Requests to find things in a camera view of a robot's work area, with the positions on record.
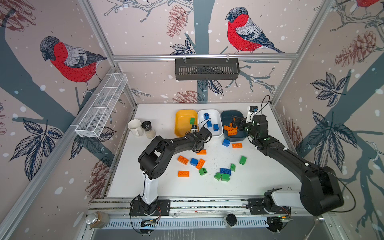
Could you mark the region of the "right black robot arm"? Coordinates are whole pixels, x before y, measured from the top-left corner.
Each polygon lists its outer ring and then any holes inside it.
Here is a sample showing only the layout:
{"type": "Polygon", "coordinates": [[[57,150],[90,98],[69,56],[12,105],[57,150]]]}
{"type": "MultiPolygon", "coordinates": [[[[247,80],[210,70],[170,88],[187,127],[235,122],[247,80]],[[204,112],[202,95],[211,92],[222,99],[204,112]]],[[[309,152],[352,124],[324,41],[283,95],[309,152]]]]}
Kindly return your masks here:
{"type": "Polygon", "coordinates": [[[265,115],[246,118],[232,117],[233,127],[245,130],[251,143],[263,153],[293,173],[302,183],[299,199],[295,201],[313,216],[320,216],[344,205],[343,194],[334,170],[319,167],[287,149],[278,139],[269,135],[265,115]]]}

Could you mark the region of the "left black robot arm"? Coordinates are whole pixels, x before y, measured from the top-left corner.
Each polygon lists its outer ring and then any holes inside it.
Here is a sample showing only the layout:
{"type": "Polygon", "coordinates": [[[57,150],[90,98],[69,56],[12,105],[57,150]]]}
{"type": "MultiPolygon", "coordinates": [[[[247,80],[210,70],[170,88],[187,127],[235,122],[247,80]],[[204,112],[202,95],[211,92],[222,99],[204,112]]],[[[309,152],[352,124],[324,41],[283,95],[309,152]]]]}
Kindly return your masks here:
{"type": "Polygon", "coordinates": [[[172,157],[184,151],[200,152],[212,138],[212,132],[201,127],[184,137],[164,139],[156,136],[138,158],[144,174],[144,190],[139,198],[142,207],[155,208],[159,198],[158,178],[166,171],[172,157]]]}

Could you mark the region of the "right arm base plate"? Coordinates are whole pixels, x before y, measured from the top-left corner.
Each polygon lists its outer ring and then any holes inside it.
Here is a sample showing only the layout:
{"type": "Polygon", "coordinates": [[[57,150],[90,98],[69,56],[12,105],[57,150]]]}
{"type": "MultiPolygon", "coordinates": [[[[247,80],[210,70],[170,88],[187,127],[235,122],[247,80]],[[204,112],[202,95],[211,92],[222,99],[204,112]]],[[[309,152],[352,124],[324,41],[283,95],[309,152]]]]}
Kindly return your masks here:
{"type": "Polygon", "coordinates": [[[289,215],[289,207],[277,206],[271,198],[248,199],[246,208],[250,210],[251,215],[289,215]]]}

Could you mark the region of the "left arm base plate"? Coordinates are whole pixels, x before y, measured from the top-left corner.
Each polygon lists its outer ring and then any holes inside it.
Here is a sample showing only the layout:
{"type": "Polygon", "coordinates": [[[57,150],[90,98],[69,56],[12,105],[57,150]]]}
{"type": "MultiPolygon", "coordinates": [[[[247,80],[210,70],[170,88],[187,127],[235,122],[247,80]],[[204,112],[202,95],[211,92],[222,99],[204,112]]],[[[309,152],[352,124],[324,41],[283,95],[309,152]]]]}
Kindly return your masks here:
{"type": "Polygon", "coordinates": [[[142,197],[136,196],[130,203],[130,217],[144,216],[169,216],[171,208],[170,200],[159,200],[146,204],[142,197]]]}

